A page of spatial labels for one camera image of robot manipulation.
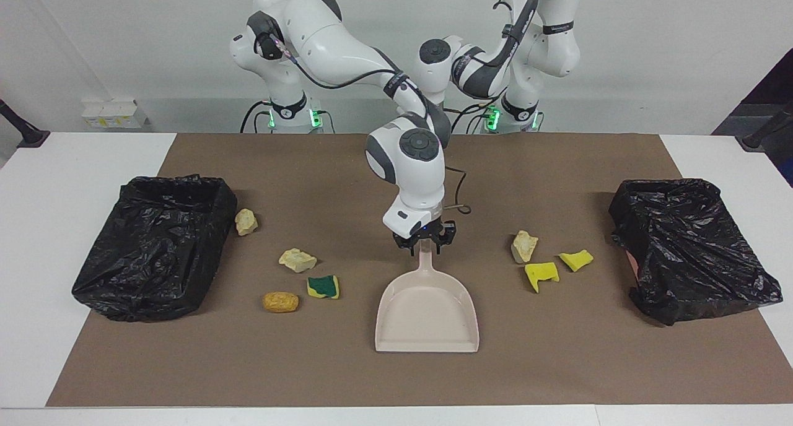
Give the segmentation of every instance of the tabletop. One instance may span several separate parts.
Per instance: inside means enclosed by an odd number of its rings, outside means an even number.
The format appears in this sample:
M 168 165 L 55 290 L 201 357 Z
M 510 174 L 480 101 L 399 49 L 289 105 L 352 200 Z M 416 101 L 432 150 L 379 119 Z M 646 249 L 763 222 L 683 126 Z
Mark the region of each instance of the tabletop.
M 0 423 L 3 424 L 787 424 L 793 404 L 763 406 L 456 406 L 416 408 L 43 408 L 88 308 L 70 288 L 96 233 L 137 175 L 156 175 L 173 134 L 53 133 L 0 169 Z M 705 178 L 766 270 L 790 279 L 793 191 L 762 154 L 731 137 L 662 136 L 683 177 Z M 761 308 L 788 362 L 793 306 Z

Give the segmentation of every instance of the brown table surface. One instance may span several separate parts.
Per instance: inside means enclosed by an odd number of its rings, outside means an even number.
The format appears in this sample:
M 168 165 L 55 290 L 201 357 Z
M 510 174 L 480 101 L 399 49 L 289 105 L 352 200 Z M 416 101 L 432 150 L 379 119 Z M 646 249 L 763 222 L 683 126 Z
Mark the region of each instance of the brown table surface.
M 200 310 L 125 324 L 92 313 L 48 406 L 444 406 L 793 402 L 793 370 L 757 311 L 667 328 L 638 312 L 607 207 L 628 178 L 679 178 L 658 136 L 455 136 L 448 166 L 468 170 L 473 213 L 436 257 L 470 291 L 481 346 L 467 354 L 374 352 L 380 294 L 416 267 L 380 223 L 397 189 L 366 166 L 364 136 L 181 134 L 162 176 L 225 178 L 260 220 L 229 235 Z M 458 175 L 447 176 L 447 202 Z M 533 293 L 508 245 L 541 240 L 533 262 L 560 282 Z M 320 259 L 294 274 L 288 248 Z M 571 273 L 555 257 L 586 248 Z M 341 298 L 305 292 L 336 274 Z M 265 312 L 269 291 L 300 294 L 295 313 Z

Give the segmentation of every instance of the garbage bag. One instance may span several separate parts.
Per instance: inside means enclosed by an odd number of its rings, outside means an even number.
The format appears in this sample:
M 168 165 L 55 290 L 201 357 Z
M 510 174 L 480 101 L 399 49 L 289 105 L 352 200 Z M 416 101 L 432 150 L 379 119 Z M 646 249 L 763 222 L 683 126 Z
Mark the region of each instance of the garbage bag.
M 222 178 L 133 178 L 121 187 L 72 295 L 114 321 L 162 321 L 196 310 L 236 206 Z
M 614 240 L 636 259 L 629 296 L 666 325 L 782 302 L 771 277 L 705 180 L 626 180 L 609 207 Z

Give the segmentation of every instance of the pink dustpan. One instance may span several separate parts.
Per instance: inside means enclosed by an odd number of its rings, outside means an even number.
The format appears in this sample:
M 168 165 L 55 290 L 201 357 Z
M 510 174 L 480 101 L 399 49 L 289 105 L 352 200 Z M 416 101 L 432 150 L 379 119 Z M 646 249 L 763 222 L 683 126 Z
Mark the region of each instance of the pink dustpan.
M 476 310 L 460 281 L 432 267 L 431 240 L 419 241 L 419 268 L 385 288 L 377 309 L 378 352 L 456 352 L 479 349 Z

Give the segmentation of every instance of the green indicator light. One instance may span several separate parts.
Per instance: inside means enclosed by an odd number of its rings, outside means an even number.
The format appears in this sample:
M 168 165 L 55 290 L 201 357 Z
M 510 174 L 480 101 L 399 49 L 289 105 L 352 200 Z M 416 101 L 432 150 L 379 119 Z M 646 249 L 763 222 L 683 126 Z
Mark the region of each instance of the green indicator light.
M 317 127 L 322 127 L 322 116 L 317 113 L 315 110 L 310 110 L 311 112 L 311 125 L 316 129 Z
M 496 109 L 495 105 L 490 105 L 487 111 L 485 112 L 487 115 L 487 121 L 485 121 L 484 127 L 489 132 L 496 132 L 496 128 L 498 127 L 498 119 L 501 117 L 501 110 Z

